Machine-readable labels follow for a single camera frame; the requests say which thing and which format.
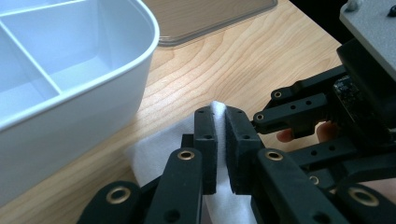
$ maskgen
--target container compartment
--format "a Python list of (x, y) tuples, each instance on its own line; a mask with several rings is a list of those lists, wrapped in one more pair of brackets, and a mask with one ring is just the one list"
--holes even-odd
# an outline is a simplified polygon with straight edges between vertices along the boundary
[(131, 29), (146, 22), (128, 1), (75, 1), (1, 20), (63, 91), (135, 60), (152, 41), (142, 38), (149, 29)]
[(0, 123), (58, 92), (0, 27)]
[(34, 7), (45, 7), (69, 1), (73, 0), (2, 0), (0, 4), (0, 14)]

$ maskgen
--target white cloth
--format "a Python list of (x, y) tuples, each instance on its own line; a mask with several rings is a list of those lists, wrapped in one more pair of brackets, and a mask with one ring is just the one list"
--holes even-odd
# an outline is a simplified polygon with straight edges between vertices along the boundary
[[(215, 128), (218, 137), (217, 193), (205, 195), (204, 203), (210, 219), (203, 209), (202, 223), (257, 223), (250, 207), (250, 196), (234, 195), (225, 161), (225, 109), (226, 105), (213, 102)], [(180, 148), (183, 133), (193, 133), (193, 114), (182, 121), (140, 140), (126, 150), (134, 175), (140, 186), (146, 185), (163, 173), (172, 151)]]

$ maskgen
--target wooden surface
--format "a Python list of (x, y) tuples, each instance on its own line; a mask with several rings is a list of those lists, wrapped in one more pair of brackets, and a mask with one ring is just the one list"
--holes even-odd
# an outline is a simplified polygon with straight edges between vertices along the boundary
[[(75, 223), (99, 188), (134, 180), (123, 151), (160, 129), (217, 100), (251, 118), (273, 89), (291, 85), (340, 64), (338, 42), (287, 0), (251, 20), (177, 49), (157, 49), (142, 105), (133, 120), (55, 175), (0, 208), (0, 223)], [(268, 147), (292, 150), (273, 134)]]

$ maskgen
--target wooden table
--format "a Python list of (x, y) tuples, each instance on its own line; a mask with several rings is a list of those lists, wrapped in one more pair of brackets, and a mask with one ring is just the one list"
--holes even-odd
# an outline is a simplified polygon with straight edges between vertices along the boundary
[[(156, 49), (142, 105), (122, 130), (0, 208), (0, 223), (75, 223), (104, 185), (134, 180), (124, 150), (216, 100), (252, 118), (274, 89), (340, 64), (339, 43), (287, 0), (183, 47)], [(265, 145), (291, 150), (316, 137)]]

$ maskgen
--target white plastic container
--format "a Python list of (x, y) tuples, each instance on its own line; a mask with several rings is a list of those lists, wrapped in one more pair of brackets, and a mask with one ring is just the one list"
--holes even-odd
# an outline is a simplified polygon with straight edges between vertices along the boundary
[(158, 40), (140, 0), (0, 0), (0, 205), (131, 120)]

